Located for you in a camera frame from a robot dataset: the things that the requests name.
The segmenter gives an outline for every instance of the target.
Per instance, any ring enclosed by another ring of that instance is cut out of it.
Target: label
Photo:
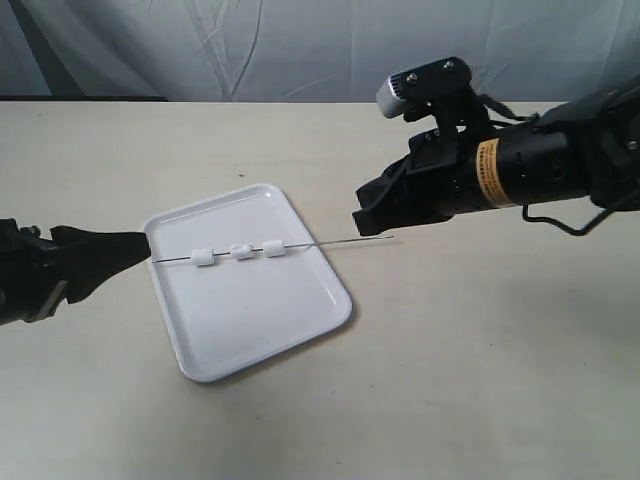
[[[514,203],[502,188],[498,175],[498,140],[492,138],[478,145],[476,153],[476,174],[482,193],[496,208],[511,207]]]

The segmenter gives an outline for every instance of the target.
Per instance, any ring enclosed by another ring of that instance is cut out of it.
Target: rectangular tray
[[[196,248],[228,251],[313,242],[280,189],[258,184],[161,213],[144,226],[152,259],[189,256]],[[349,294],[318,247],[284,257],[195,267],[153,264],[151,277],[182,372],[217,380],[328,332],[351,314]]]

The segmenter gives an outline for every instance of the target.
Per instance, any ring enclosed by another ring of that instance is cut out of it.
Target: white marshmallow
[[[284,240],[269,240],[268,242],[264,242],[262,244],[262,251],[267,258],[280,257],[285,254]]]
[[[216,257],[213,254],[213,250],[210,248],[203,248],[192,250],[189,261],[191,262],[191,265],[204,267],[205,265],[213,265],[216,262]]]
[[[244,260],[245,258],[253,258],[253,246],[252,245],[231,245],[229,247],[229,253],[231,258],[236,260]]]

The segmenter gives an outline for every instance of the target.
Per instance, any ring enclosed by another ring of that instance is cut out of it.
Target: table
[[[135,230],[268,182],[318,239],[353,236],[355,189],[428,127],[367,104],[4,103],[0,217]],[[179,373],[145,266],[2,327],[0,476],[636,477],[640,216],[576,239],[519,215],[327,248],[353,321],[219,384]]]

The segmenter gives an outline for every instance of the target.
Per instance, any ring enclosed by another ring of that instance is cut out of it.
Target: metal skewer
[[[384,235],[382,237],[366,237],[366,238],[345,238],[342,240],[328,240],[326,242],[313,242],[313,243],[296,243],[294,245],[285,245],[284,248],[302,248],[302,247],[320,247],[322,245],[335,245],[337,243],[353,243],[353,242],[368,242],[371,240],[386,240],[393,238],[393,235]],[[253,248],[252,252],[262,252],[262,248]],[[213,254],[214,257],[223,257],[225,255],[231,255],[231,252],[219,252]],[[177,262],[179,260],[189,260],[191,257],[174,257],[163,258],[162,260],[153,260],[151,263],[167,263]]]

